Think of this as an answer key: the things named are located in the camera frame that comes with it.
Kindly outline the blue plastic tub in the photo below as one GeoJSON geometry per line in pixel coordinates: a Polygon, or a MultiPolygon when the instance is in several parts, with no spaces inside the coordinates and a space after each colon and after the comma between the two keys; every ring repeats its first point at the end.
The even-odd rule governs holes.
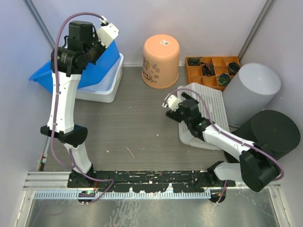
{"type": "MultiPolygon", "coordinates": [[[[120,57],[119,50],[115,41],[100,56],[96,65],[89,63],[83,71],[78,84],[78,89],[88,87],[99,83],[120,57]]],[[[51,70],[51,61],[48,61],[40,69],[38,69],[29,81],[34,81],[44,87],[50,93],[53,92],[53,78],[51,70]]]]}

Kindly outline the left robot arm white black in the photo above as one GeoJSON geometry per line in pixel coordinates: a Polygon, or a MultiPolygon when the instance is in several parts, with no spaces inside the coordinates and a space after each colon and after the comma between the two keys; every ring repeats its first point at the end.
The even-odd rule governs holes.
{"type": "Polygon", "coordinates": [[[78,85],[86,67],[96,64],[119,31],[103,20],[96,29],[91,22],[65,22],[69,33],[63,46],[56,46],[51,55],[53,97],[47,125],[40,132],[58,139],[68,151],[71,160],[69,180],[90,187],[94,184],[93,164],[88,158],[85,141],[88,129],[74,123],[74,105],[78,85]]]}

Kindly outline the grey plastic bucket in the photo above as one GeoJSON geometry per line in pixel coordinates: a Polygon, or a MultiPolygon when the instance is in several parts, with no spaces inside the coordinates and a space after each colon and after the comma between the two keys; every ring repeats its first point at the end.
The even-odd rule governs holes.
{"type": "Polygon", "coordinates": [[[228,124],[240,127],[262,111],[281,88],[281,79],[260,63],[243,65],[223,91],[228,124]]]}

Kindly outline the white plastic tub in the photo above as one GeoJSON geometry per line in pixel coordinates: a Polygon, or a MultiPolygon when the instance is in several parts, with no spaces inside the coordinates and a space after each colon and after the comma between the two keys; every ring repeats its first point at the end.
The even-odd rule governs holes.
{"type": "Polygon", "coordinates": [[[76,99],[102,103],[113,102],[122,77],[123,60],[124,56],[120,53],[119,59],[104,78],[98,84],[78,89],[76,99]]]}

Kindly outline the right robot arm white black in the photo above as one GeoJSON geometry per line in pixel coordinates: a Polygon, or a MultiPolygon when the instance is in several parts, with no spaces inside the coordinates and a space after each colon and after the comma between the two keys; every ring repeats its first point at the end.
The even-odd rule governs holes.
{"type": "Polygon", "coordinates": [[[220,162],[211,166],[207,179],[212,186],[232,180],[243,182],[251,190],[259,192],[283,177],[282,167],[261,146],[225,131],[209,116],[203,117],[196,100],[171,96],[162,106],[169,109],[166,112],[169,118],[184,122],[192,136],[219,147],[236,159],[235,163],[220,162]]]}

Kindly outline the black plastic bucket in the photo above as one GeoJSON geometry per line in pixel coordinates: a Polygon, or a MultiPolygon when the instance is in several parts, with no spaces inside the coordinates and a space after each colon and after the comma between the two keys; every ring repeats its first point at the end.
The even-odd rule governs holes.
{"type": "Polygon", "coordinates": [[[232,134],[261,146],[267,145],[270,155],[276,160],[293,151],[301,140],[294,121],[275,110],[255,114],[232,134]]]}

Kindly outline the blue perforated basket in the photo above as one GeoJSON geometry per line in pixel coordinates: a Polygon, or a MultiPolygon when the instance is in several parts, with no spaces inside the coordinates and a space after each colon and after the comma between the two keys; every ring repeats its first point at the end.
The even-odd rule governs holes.
{"type": "MultiPolygon", "coordinates": [[[[218,126],[220,126],[222,129],[229,131],[229,125],[228,125],[225,107],[223,103],[222,91],[204,85],[200,85],[197,83],[191,83],[189,85],[186,85],[185,88],[189,89],[185,91],[186,94],[190,95],[195,100],[200,101],[200,99],[197,97],[195,93],[193,93],[193,91],[198,93],[206,102],[209,114],[213,122],[218,126]]],[[[187,125],[184,122],[178,124],[178,129],[179,129],[179,138],[182,143],[196,148],[220,150],[219,147],[211,143],[207,143],[198,138],[193,137],[187,125]]]]}

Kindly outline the orange plastic bucket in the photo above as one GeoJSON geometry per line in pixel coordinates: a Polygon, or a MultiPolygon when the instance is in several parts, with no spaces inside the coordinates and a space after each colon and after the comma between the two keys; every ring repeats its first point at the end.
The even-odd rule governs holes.
{"type": "Polygon", "coordinates": [[[143,45],[144,82],[155,89],[173,86],[178,80],[180,46],[178,41],[165,34],[149,37],[143,45]]]}

